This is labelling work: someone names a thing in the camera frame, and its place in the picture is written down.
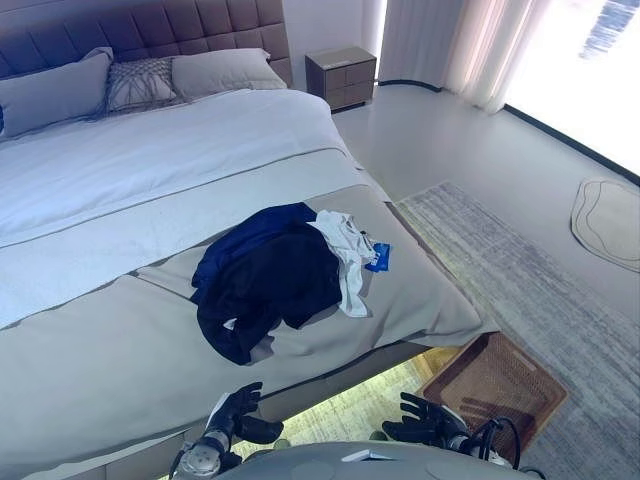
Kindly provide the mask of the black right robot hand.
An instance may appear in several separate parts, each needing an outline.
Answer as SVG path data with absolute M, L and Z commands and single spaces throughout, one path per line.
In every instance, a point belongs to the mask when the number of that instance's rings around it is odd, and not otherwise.
M 383 432 L 393 440 L 449 448 L 454 439 L 471 436 L 465 421 L 448 407 L 407 392 L 400 394 L 399 422 L 384 421 Z

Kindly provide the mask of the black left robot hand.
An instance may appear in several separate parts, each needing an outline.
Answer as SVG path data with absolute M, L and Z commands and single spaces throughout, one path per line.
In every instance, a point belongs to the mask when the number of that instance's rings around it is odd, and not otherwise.
M 251 416 L 258 410 L 262 387 L 262 382 L 254 382 L 224 396 L 211 412 L 206 430 L 223 432 L 229 441 L 237 437 L 259 445 L 275 442 L 284 424 Z

